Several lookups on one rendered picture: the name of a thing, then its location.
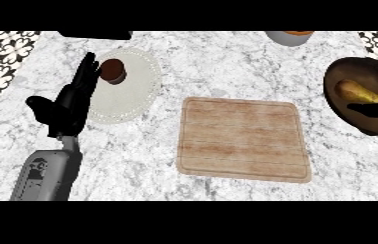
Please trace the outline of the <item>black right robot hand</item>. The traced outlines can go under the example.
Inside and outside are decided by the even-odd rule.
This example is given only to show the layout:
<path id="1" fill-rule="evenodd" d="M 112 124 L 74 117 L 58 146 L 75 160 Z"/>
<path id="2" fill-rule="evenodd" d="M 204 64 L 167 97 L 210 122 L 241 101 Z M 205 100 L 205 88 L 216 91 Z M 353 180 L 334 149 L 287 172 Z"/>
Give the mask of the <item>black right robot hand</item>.
<path id="1" fill-rule="evenodd" d="M 378 118 L 378 103 L 371 103 L 371 104 L 350 103 L 347 105 L 347 108 L 359 112 L 366 117 Z"/>

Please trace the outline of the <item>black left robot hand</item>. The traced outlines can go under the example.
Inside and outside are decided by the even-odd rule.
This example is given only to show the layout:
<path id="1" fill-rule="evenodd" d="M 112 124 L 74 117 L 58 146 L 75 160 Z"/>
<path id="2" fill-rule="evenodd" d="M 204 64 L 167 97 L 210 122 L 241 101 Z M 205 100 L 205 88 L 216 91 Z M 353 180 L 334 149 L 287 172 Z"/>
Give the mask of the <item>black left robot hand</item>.
<path id="1" fill-rule="evenodd" d="M 36 120 L 49 127 L 50 138 L 77 137 L 83 131 L 90 99 L 100 76 L 99 62 L 95 57 L 92 52 L 86 54 L 72 82 L 64 86 L 55 100 L 41 96 L 30 96 L 25 100 Z"/>

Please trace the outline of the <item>yellow-brown pear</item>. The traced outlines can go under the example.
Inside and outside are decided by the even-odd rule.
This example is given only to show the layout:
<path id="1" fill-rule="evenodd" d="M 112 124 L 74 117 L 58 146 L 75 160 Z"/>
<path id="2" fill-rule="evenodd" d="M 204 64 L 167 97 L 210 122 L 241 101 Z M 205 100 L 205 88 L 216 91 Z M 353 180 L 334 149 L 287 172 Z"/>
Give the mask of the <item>yellow-brown pear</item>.
<path id="1" fill-rule="evenodd" d="M 378 103 L 378 94 L 366 89 L 356 81 L 344 79 L 335 85 L 337 95 L 350 102 Z"/>

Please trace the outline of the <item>dark brown pan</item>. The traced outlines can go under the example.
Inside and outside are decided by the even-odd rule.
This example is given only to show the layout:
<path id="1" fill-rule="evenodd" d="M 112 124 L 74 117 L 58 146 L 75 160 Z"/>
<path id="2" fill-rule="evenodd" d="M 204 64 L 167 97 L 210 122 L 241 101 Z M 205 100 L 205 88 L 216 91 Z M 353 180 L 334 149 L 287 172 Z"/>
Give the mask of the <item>dark brown pan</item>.
<path id="1" fill-rule="evenodd" d="M 338 117 L 354 126 L 362 133 L 378 136 L 378 118 L 371 118 L 350 110 L 350 103 L 335 93 L 335 85 L 344 80 L 356 81 L 366 89 L 378 94 L 378 60 L 372 58 L 346 57 L 332 62 L 323 77 L 325 98 Z"/>

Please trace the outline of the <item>wooden cutting board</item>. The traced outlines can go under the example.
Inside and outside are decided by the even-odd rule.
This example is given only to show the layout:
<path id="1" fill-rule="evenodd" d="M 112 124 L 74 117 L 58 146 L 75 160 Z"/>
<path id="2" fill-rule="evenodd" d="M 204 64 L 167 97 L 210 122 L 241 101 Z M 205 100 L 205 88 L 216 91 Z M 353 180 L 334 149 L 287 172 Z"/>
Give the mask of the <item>wooden cutting board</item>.
<path id="1" fill-rule="evenodd" d="M 294 104 L 186 98 L 177 170 L 188 175 L 307 183 L 312 170 Z"/>

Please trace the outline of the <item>round white placemat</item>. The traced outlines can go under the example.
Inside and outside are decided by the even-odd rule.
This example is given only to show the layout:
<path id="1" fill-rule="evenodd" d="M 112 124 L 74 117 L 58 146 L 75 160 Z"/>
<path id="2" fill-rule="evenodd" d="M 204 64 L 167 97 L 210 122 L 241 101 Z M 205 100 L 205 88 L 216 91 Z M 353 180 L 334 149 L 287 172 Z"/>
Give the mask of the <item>round white placemat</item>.
<path id="1" fill-rule="evenodd" d="M 105 53 L 99 63 L 118 59 L 126 79 L 117 85 L 99 79 L 92 96 L 89 119 L 100 124 L 123 123 L 149 109 L 161 88 L 161 69 L 152 55 L 137 48 L 118 48 Z"/>

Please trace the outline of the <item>brown cupcake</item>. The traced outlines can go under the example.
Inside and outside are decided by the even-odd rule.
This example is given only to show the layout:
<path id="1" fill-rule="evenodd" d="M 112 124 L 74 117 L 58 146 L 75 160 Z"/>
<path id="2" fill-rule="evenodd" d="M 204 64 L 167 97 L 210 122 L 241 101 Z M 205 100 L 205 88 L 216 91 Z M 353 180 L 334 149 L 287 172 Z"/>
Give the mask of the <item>brown cupcake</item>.
<path id="1" fill-rule="evenodd" d="M 118 59 L 108 59 L 100 65 L 100 78 L 112 85 L 118 85 L 127 76 L 124 63 Z"/>

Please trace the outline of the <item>black appliance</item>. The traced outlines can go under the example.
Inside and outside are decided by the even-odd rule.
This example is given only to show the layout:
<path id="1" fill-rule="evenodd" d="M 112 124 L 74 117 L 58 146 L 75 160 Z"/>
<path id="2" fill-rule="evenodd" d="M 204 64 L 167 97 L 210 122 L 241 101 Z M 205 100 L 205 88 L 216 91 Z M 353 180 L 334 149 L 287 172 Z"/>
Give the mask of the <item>black appliance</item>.
<path id="1" fill-rule="evenodd" d="M 131 31 L 61 31 L 59 34 L 72 38 L 89 39 L 109 39 L 109 40 L 130 40 L 133 36 Z"/>

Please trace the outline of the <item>grey round pot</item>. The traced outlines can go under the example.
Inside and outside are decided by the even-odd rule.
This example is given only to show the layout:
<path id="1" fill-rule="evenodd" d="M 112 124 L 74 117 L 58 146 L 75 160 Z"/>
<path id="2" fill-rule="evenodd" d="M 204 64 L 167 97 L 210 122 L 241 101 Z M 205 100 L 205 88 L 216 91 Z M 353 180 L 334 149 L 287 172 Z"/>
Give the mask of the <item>grey round pot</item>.
<path id="1" fill-rule="evenodd" d="M 313 34 L 306 36 L 294 36 L 287 34 L 284 31 L 267 31 L 266 35 L 278 44 L 288 47 L 295 47 L 307 42 Z"/>

